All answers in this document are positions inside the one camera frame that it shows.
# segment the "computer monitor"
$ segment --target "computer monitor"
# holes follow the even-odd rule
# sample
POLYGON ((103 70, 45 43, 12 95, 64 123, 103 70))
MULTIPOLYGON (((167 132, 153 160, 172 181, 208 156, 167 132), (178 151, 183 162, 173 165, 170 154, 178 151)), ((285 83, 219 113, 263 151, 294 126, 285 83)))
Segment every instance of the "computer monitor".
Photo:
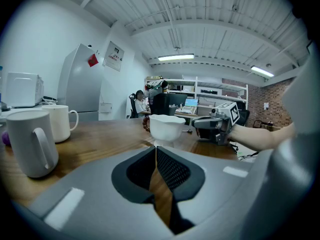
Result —
POLYGON ((185 106, 196 107, 198 105, 198 100, 196 98, 187 98, 185 100, 185 106))
POLYGON ((187 94, 175 94, 175 93, 168 93, 167 95, 169 95, 170 97, 170 105, 176 105, 178 107, 180 107, 180 104, 182 104, 182 106, 185 106, 186 103, 186 99, 188 97, 187 94))

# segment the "white mug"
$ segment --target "white mug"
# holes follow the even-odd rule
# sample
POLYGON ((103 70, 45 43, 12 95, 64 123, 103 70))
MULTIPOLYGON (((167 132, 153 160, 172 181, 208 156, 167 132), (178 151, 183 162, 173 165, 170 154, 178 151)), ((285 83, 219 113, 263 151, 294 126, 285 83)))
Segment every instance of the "white mug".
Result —
POLYGON ((55 143, 63 142, 70 137, 70 132, 76 129, 79 116, 77 111, 69 111, 69 107, 65 105, 44 105, 42 110, 48 111, 50 114, 50 123, 55 143), (76 114, 75 126, 70 129, 69 113, 76 114))
POLYGON ((24 174, 38 178, 56 167, 59 155, 48 112, 15 112, 7 116, 6 124, 14 156, 24 174))

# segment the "black chair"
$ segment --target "black chair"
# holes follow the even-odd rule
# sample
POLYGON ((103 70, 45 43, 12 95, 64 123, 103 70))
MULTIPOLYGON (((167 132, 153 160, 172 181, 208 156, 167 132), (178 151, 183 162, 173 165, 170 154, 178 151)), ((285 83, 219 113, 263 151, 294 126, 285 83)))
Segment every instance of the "black chair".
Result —
POLYGON ((130 118, 138 118, 138 113, 136 110, 136 103, 135 103, 136 95, 134 93, 132 93, 129 96, 129 99, 131 102, 131 116, 130 116, 130 118))
MULTIPOLYGON (((239 116, 240 116, 240 118, 238 119, 238 121, 236 121, 236 124, 239 126, 245 126, 245 124, 248 121, 248 118, 250 116, 250 111, 245 110, 245 109, 239 110, 239 116)), ((234 152, 237 154, 239 147, 237 145, 233 145, 233 144, 230 144, 230 146, 233 148, 234 152)))
POLYGON ((166 93, 159 93, 153 97, 153 102, 150 104, 151 113, 155 115, 169 116, 170 97, 166 93))
POLYGON ((248 118, 250 116, 250 111, 249 110, 239 110, 239 120, 236 121, 237 125, 240 126, 245 126, 246 122, 248 121, 248 118))

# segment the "wooden table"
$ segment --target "wooden table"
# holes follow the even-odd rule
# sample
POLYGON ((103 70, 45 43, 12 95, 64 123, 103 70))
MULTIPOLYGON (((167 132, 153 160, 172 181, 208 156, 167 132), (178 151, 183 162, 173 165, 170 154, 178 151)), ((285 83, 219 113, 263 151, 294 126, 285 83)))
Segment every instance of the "wooden table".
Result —
MULTIPOLYGON (((33 179, 20 170, 12 148, 0 144, 0 175, 9 196, 22 205, 29 205, 41 192, 70 173, 75 168, 93 160, 153 146, 154 139, 146 132, 142 119, 108 120, 80 122, 66 141, 56 145, 59 161, 56 168, 47 176, 33 179)), ((0 127, 0 133, 6 126, 0 127)), ((174 147, 199 155, 237 160, 229 146, 217 146, 208 140, 200 139, 195 129, 193 133, 183 132, 174 147)), ((156 212, 165 224, 169 225, 172 193, 157 169, 153 172, 150 191, 155 195, 156 212)))

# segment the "fluorescent light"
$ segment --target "fluorescent light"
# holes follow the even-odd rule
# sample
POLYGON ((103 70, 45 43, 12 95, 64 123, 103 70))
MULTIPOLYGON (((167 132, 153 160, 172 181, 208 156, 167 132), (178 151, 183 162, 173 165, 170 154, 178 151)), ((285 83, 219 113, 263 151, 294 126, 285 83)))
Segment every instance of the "fluorescent light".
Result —
POLYGON ((167 55, 167 56, 160 56, 158 57, 159 61, 170 61, 170 60, 184 60, 184 59, 194 59, 195 55, 193 53, 189 54, 174 54, 174 55, 167 55))
POLYGON ((251 69, 254 70, 254 71, 257 71, 257 72, 259 72, 261 74, 267 75, 268 77, 271 77, 271 78, 274 76, 273 74, 271 74, 271 73, 269 73, 269 72, 267 72, 267 71, 265 71, 265 70, 263 70, 261 68, 258 68, 256 66, 252 66, 251 69))

